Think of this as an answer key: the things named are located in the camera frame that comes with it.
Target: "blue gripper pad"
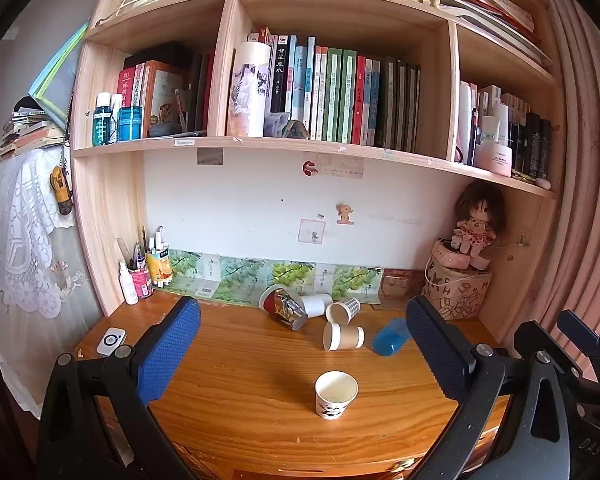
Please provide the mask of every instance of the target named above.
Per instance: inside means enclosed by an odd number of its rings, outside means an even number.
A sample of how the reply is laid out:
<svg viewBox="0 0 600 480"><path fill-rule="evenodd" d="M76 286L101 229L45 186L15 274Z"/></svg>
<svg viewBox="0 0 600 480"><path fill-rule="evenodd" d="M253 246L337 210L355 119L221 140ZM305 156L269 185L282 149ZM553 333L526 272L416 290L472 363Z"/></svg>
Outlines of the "blue gripper pad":
<svg viewBox="0 0 600 480"><path fill-rule="evenodd" d="M407 327L447 399L463 402L475 369L472 345L454 325L445 322L427 298L407 303Z"/></svg>
<svg viewBox="0 0 600 480"><path fill-rule="evenodd" d="M200 304L183 296L158 325L138 341L131 372L136 391L146 406L160 399L200 328Z"/></svg>
<svg viewBox="0 0 600 480"><path fill-rule="evenodd" d="M558 329L587 357L596 354L600 337L571 310L563 310L560 313Z"/></svg>

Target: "doll hair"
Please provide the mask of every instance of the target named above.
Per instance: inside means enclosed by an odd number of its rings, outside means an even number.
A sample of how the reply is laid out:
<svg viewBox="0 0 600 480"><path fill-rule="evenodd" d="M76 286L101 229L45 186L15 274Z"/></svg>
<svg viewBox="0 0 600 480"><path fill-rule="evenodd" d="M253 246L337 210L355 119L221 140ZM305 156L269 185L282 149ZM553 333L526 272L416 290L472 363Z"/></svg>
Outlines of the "doll hair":
<svg viewBox="0 0 600 480"><path fill-rule="evenodd" d="M491 215L489 226L496 234L500 234L507 226L504 199L500 190L488 182L477 180L464 188L464 191L454 205L456 222L469 218L469 211L476 207L480 200L487 201Z"/></svg>

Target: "pink curtain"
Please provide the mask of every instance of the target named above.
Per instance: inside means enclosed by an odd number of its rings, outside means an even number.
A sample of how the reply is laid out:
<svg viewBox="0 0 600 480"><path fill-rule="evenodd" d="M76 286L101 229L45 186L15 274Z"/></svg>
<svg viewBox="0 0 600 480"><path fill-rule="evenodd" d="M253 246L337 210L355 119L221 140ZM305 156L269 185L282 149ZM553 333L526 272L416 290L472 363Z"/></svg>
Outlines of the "pink curtain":
<svg viewBox="0 0 600 480"><path fill-rule="evenodd" d="M564 187L544 272L507 328L538 320L582 366L556 321L568 308L600 334L600 31L575 0L548 1L566 99Z"/></svg>

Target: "doll head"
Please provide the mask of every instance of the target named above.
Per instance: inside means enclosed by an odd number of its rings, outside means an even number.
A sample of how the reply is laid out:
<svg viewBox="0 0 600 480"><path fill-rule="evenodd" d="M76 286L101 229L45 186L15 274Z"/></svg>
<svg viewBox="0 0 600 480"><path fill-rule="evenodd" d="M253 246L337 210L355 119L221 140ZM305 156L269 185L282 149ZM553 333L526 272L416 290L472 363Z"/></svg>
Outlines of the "doll head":
<svg viewBox="0 0 600 480"><path fill-rule="evenodd" d="M497 234L506 227L504 199L500 190L488 182L469 184L454 205L456 222L469 217L488 222Z"/></svg>

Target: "brown and white paper cup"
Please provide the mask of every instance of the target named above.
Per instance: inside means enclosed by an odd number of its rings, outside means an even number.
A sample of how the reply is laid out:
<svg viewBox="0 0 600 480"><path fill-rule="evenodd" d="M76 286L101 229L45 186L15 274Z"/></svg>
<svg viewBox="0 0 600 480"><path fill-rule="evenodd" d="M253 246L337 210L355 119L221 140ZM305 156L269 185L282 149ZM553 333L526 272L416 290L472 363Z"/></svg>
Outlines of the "brown and white paper cup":
<svg viewBox="0 0 600 480"><path fill-rule="evenodd" d="M329 294L314 294L312 296L303 296L300 298L304 311L308 317L318 317L324 314L327 305L333 303Z"/></svg>
<svg viewBox="0 0 600 480"><path fill-rule="evenodd" d="M328 321L322 332L325 350L345 350L360 348L365 341L365 331L361 326L339 325Z"/></svg>
<svg viewBox="0 0 600 480"><path fill-rule="evenodd" d="M282 285L271 285L262 293L258 306L268 312L271 317L298 330L306 323L307 314L304 308L285 290Z"/></svg>
<svg viewBox="0 0 600 480"><path fill-rule="evenodd" d="M360 312L360 302L356 298L331 303L326 309L327 320L340 325L349 324L349 321Z"/></svg>
<svg viewBox="0 0 600 480"><path fill-rule="evenodd" d="M326 420L335 420L358 394L358 383L349 374L327 372L315 381L315 411Z"/></svg>

